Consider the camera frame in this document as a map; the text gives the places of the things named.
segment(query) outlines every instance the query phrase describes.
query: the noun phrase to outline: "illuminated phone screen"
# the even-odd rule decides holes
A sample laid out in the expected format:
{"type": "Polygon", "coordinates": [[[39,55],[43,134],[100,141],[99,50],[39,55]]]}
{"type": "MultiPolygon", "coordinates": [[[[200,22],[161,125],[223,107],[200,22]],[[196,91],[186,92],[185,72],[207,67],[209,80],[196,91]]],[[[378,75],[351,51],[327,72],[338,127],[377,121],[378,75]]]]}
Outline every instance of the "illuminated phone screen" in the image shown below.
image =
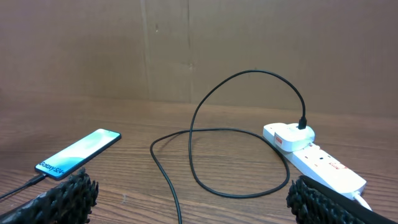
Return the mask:
{"type": "Polygon", "coordinates": [[[36,165],[36,170],[62,179],[121,138],[119,133],[98,129],[36,165]]]}

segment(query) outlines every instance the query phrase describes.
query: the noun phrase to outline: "white charger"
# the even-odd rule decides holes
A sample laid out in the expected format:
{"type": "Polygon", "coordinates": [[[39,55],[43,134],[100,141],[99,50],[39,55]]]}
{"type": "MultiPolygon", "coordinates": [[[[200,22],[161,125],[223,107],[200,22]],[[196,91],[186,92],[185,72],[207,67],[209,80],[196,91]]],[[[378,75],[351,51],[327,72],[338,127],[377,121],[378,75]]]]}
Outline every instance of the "white charger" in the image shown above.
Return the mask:
{"type": "Polygon", "coordinates": [[[315,145],[312,128],[274,123],[265,125],[262,135],[301,173],[371,210],[360,196],[366,180],[315,145]]]}

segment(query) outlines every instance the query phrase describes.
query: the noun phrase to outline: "brown background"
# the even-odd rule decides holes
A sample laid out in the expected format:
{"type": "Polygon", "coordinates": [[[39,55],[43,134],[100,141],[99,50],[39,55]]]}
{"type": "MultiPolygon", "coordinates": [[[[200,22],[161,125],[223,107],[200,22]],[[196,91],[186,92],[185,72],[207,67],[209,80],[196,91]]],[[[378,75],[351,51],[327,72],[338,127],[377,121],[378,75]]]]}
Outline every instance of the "brown background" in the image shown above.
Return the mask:
{"type": "MultiPolygon", "coordinates": [[[[295,84],[310,111],[396,116],[397,8],[395,0],[2,0],[0,89],[197,103],[229,75],[261,68],[295,84]]],[[[258,74],[209,103],[299,107],[291,90],[258,74]]]]}

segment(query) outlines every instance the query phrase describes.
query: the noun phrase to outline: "wooden table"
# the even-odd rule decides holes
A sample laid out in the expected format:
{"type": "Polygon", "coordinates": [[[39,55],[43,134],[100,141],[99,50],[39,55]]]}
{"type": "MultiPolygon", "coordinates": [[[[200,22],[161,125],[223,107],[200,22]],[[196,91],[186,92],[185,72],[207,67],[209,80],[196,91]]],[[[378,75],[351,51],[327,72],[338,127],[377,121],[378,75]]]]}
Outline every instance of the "wooden table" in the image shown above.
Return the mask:
{"type": "MultiPolygon", "coordinates": [[[[38,94],[0,97],[0,193],[30,179],[34,166],[98,128],[122,140],[85,165],[99,182],[92,223],[177,223],[175,205],[149,154],[151,142],[187,129],[196,105],[38,94]]],[[[204,106],[196,128],[235,127],[261,134],[265,124],[297,122],[299,111],[204,106]]],[[[316,143],[368,181],[364,198],[381,215],[398,221],[398,119],[309,113],[316,143]]],[[[215,196],[193,179],[188,135],[160,142],[155,154],[180,200],[184,223],[294,223],[285,198],[290,184],[260,198],[215,196]]],[[[242,133],[193,135],[199,178],[216,190],[249,194],[279,185],[285,169],[269,147],[242,133]]],[[[291,179],[300,172],[290,164],[291,179]]],[[[54,187],[41,183],[0,201],[6,212],[54,187]]]]}

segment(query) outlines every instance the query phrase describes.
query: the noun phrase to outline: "smartphone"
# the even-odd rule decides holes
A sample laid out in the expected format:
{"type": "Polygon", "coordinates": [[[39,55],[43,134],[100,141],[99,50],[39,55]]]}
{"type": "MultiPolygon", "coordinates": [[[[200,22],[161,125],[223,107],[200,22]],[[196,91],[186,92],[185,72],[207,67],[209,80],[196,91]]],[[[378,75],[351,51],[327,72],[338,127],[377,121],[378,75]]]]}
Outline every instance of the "smartphone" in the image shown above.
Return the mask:
{"type": "Polygon", "coordinates": [[[35,166],[37,172],[62,180],[121,139],[121,134],[98,129],[35,166]]]}

